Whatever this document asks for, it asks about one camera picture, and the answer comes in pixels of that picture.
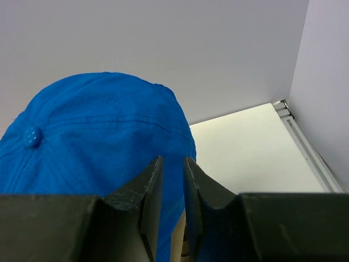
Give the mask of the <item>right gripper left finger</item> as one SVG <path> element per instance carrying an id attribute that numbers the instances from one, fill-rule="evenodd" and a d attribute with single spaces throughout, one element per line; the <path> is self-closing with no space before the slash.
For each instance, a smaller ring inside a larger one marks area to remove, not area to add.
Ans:
<path id="1" fill-rule="evenodd" d="M 1 261 L 155 261 L 163 159 L 104 198 L 1 195 Z"/>

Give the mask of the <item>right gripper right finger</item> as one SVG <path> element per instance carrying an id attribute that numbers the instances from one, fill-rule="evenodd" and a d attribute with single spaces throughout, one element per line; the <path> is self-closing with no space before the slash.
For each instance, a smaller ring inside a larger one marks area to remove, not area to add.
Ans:
<path id="1" fill-rule="evenodd" d="M 234 194 L 185 158 L 191 261 L 348 261 L 348 195 Z"/>

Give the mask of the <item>blue hat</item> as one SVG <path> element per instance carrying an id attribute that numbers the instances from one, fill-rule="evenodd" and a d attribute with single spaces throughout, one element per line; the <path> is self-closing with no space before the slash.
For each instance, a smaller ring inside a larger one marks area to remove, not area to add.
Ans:
<path id="1" fill-rule="evenodd" d="M 196 157 L 174 93 L 123 73 L 85 73 L 41 90 L 1 138 L 1 192 L 106 196 L 164 160 L 157 261 L 173 257 L 185 209 L 183 164 Z"/>

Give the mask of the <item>beige baseball cap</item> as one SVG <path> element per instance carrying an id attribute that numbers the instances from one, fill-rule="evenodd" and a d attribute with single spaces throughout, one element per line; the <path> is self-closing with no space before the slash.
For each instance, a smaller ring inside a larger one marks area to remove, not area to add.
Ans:
<path id="1" fill-rule="evenodd" d="M 187 245 L 185 245 L 183 252 L 185 225 L 186 213 L 184 211 L 171 235 L 170 262 L 190 261 Z"/>

